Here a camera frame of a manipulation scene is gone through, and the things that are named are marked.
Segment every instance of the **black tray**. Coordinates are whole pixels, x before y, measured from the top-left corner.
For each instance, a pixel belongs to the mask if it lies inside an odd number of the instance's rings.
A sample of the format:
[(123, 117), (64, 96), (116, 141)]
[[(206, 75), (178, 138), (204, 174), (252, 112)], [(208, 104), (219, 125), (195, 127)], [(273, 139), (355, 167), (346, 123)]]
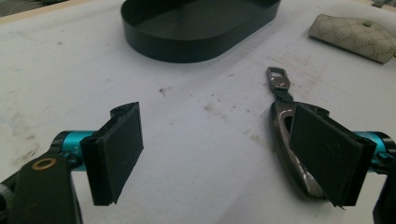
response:
[(215, 58), (271, 21), (280, 0), (127, 0), (121, 8), (128, 43), (171, 63)]

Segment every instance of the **stained white surface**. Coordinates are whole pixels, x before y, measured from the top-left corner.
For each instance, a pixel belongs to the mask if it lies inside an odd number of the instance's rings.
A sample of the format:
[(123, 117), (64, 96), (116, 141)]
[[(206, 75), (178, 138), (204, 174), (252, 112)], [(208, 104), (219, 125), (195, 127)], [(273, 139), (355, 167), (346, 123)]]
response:
[(384, 65), (307, 37), (320, 13), (366, 18), (396, 35), (396, 14), (349, 1), (281, 2), (276, 18), (216, 59), (175, 64), (131, 49), (121, 0), (94, 0), (0, 26), (0, 179), (63, 130), (96, 130), (140, 102), (145, 149), (117, 205), (95, 207), (73, 173), (85, 223), (373, 223), (384, 177), (368, 174), (356, 207), (297, 197), (273, 151), (268, 66), (296, 101), (350, 130), (396, 138), (396, 60)]

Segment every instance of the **beige case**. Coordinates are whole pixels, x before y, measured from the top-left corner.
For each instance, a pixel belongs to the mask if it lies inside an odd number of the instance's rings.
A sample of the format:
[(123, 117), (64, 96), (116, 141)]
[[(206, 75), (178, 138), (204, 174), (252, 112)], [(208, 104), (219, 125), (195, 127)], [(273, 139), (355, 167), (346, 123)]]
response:
[(396, 56), (396, 38), (372, 21), (321, 14), (312, 24), (309, 35), (379, 63)]

